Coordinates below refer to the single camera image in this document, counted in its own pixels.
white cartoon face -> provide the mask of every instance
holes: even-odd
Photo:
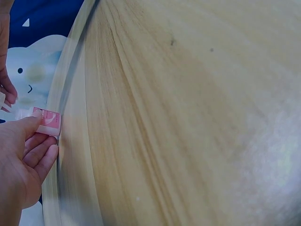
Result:
[[[27,48],[8,49],[8,76],[18,92],[13,109],[46,108],[47,98],[66,38],[61,35],[45,37]],[[0,111],[0,118],[13,120]]]

wooden board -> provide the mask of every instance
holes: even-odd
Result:
[[[298,225],[300,12],[102,0],[48,100],[63,128],[46,225]]]

blue background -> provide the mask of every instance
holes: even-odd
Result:
[[[28,47],[52,34],[68,37],[83,0],[15,0],[8,47]],[[22,27],[29,18],[30,26]]]

pink label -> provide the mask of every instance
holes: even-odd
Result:
[[[42,111],[42,122],[41,122],[42,126],[48,126],[48,127],[52,127],[55,129],[59,128],[59,126],[60,126],[60,114],[59,113],[34,107],[33,112],[35,112],[36,110]]]

skin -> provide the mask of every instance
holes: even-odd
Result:
[[[14,104],[17,91],[6,70],[10,9],[13,0],[0,0],[0,91]],[[56,138],[35,133],[42,116],[0,124],[0,226],[17,226],[21,211],[34,205],[41,185],[58,155]]]

